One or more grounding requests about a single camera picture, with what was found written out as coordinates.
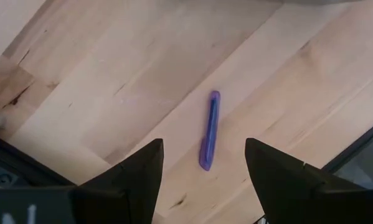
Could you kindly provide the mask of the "purple highlighter marker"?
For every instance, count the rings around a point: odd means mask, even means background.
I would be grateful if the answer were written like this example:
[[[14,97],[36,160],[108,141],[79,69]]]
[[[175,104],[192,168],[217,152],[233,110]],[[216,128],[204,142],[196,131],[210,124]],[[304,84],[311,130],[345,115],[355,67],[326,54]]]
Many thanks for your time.
[[[217,128],[219,122],[220,93],[212,91],[209,99],[209,114],[205,135],[202,138],[199,152],[199,165],[205,170],[210,171],[214,161],[215,144],[217,139]]]

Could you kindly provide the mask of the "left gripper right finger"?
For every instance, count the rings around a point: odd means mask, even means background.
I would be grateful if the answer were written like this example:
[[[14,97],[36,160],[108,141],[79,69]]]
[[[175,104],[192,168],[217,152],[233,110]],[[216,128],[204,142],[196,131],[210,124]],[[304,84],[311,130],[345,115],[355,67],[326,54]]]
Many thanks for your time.
[[[269,224],[373,224],[373,189],[255,138],[245,141],[245,159]]]

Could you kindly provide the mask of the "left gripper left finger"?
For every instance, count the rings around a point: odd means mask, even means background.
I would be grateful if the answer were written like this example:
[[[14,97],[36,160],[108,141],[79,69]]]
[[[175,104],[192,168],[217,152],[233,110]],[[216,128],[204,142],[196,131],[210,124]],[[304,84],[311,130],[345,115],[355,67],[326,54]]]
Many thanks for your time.
[[[151,224],[163,159],[154,139],[81,185],[0,187],[0,224]]]

